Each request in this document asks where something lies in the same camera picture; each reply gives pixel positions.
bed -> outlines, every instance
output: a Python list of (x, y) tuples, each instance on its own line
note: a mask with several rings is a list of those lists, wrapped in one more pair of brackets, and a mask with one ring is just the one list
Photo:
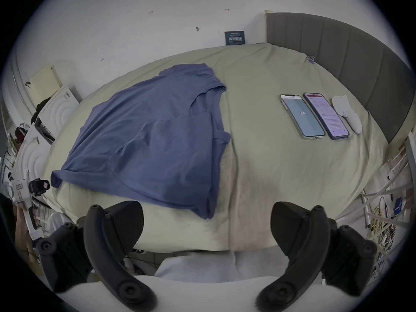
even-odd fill
[[(409, 110), (414, 80), (386, 46), (381, 56), (373, 57), (371, 49), (383, 44), (347, 24), (314, 15), (272, 13), (267, 15), (267, 29), (268, 43), (175, 55), (102, 86), (81, 102), (52, 144), (43, 179), (62, 167), (94, 106), (173, 65), (205, 63), (227, 87), (220, 109), (224, 129), (231, 134), (221, 159), (216, 212), (211, 220), (203, 220), (191, 211), (142, 202), (144, 228), (135, 248), (175, 252), (271, 247), (276, 245), (269, 228), (276, 201), (305, 208), (320, 204), (329, 217), (340, 214), (383, 164), (388, 142)], [(365, 41), (377, 43), (369, 46)], [(315, 56), (315, 63), (306, 61), (307, 55)], [(380, 61), (374, 67), (376, 58)], [(391, 95), (392, 84), (403, 85), (395, 88), (396, 96)], [(327, 99), (346, 95), (361, 119), (362, 134), (346, 123), (351, 135), (346, 140), (301, 139), (278, 95), (306, 91)], [(405, 114), (386, 117), (399, 107)], [(74, 222), (93, 204), (106, 208), (125, 200), (65, 182), (44, 198)]]

dark blue sign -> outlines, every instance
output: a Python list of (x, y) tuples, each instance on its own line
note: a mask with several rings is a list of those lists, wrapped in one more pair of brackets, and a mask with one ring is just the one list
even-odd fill
[(245, 44), (244, 31), (226, 31), (226, 45)]

blue t-shirt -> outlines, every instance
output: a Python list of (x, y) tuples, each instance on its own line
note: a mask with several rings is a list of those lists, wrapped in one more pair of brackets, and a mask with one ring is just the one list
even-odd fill
[(212, 218), (230, 141), (219, 107), (225, 90), (210, 67), (192, 64), (117, 92), (92, 109), (51, 185), (64, 180)]

bed frame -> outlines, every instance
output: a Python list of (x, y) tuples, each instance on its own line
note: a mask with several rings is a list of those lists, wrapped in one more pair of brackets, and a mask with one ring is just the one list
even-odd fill
[(415, 77), (391, 49), (356, 27), (310, 14), (266, 13), (266, 36), (270, 44), (314, 56), (392, 141), (412, 105)]

beige bedsheet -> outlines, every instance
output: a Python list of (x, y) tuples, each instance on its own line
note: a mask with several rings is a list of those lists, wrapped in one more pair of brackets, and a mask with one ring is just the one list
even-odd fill
[[(44, 170), (50, 180), (60, 169), (92, 108), (114, 93), (176, 64), (206, 63), (226, 85), (220, 107), (231, 134), (221, 160), (220, 195), (215, 215), (203, 220), (191, 211), (142, 203), (143, 234), (136, 248), (252, 250), (276, 245), (270, 232), (274, 202), (305, 208), (320, 204), (334, 217), (358, 195), (383, 163), (387, 141), (371, 115), (328, 71), (305, 61), (305, 54), (271, 44), (200, 49), (142, 66), (102, 86), (84, 99), (53, 143)], [(363, 131), (350, 138), (303, 140), (279, 94), (319, 92), (327, 99), (347, 95)], [(47, 202), (73, 221), (97, 203), (103, 208), (125, 200), (63, 183), (45, 193)]]

